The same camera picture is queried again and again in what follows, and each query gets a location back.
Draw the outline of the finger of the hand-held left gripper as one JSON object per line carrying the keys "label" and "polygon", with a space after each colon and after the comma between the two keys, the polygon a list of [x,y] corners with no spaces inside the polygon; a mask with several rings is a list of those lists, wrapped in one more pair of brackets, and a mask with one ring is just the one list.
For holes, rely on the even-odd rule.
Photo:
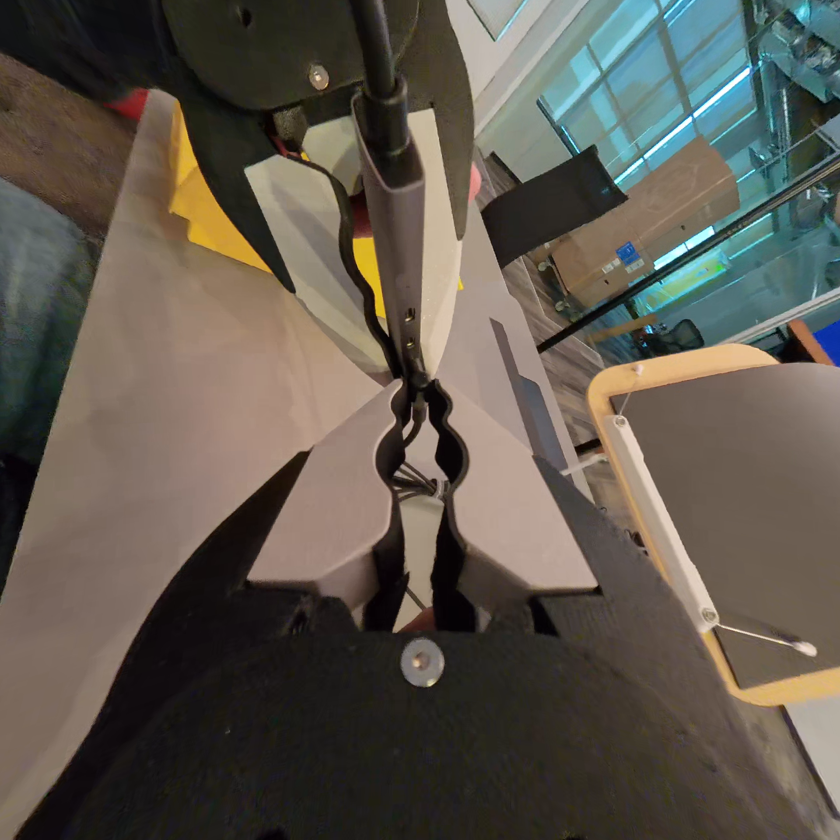
{"label": "finger of the hand-held left gripper", "polygon": [[364,320],[363,297],[340,255],[340,204],[327,175],[289,158],[245,169],[300,304],[341,352],[376,382],[392,375]]}
{"label": "finger of the hand-held left gripper", "polygon": [[420,340],[426,372],[435,375],[445,352],[459,288],[461,241],[456,236],[434,111],[410,114],[423,166],[423,274]]}

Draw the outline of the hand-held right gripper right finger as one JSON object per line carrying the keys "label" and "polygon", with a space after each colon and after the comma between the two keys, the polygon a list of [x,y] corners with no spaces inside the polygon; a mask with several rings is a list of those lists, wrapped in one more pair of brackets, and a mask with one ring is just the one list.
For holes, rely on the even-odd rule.
{"label": "hand-held right gripper right finger", "polygon": [[448,481],[431,584],[437,621],[476,621],[598,582],[539,467],[467,396],[427,386],[436,464]]}

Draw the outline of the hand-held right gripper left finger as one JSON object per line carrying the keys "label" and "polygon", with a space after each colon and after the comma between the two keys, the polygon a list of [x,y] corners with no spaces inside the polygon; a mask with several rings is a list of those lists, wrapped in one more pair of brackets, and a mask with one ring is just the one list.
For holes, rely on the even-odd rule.
{"label": "hand-held right gripper left finger", "polygon": [[307,453],[248,582],[341,600],[393,628],[407,586],[392,478],[403,462],[404,384],[389,384]]}

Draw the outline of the grey usb hub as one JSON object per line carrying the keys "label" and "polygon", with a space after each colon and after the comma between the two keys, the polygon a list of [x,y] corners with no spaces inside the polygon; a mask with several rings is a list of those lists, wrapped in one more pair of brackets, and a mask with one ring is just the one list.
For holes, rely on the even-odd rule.
{"label": "grey usb hub", "polygon": [[362,89],[353,127],[395,369],[415,391],[428,383],[421,346],[425,175],[408,127],[402,75],[386,98]]}

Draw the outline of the yellow plastic bin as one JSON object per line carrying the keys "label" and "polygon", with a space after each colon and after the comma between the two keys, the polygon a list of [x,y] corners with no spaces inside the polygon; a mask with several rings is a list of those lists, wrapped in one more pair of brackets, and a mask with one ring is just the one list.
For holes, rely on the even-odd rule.
{"label": "yellow plastic bin", "polygon": [[280,153],[267,114],[220,101],[181,96],[187,139],[209,192],[245,242],[290,293],[295,283],[245,171]]}

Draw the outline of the cardboard box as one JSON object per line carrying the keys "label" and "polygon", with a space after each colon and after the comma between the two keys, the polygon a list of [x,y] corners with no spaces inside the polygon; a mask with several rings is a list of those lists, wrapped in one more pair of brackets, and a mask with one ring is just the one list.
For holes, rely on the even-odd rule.
{"label": "cardboard box", "polygon": [[623,204],[560,237],[550,252],[578,312],[625,291],[658,260],[740,208],[735,174],[702,137],[624,192]]}

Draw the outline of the white tablet stand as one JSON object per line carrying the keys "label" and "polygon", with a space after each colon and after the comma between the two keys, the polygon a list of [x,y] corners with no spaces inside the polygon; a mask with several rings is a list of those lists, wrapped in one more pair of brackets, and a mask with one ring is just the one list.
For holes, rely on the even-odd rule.
{"label": "white tablet stand", "polygon": [[721,628],[699,634],[724,685],[761,707],[838,697],[838,367],[729,343],[595,376],[592,422],[668,583],[606,438],[636,364],[625,414],[721,624],[817,648],[808,658]]}

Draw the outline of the person's jeans leg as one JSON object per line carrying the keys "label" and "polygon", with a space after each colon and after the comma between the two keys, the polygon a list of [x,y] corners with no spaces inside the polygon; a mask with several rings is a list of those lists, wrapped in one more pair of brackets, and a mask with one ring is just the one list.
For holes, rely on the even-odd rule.
{"label": "person's jeans leg", "polygon": [[68,217],[1,181],[1,449],[38,466],[98,250]]}

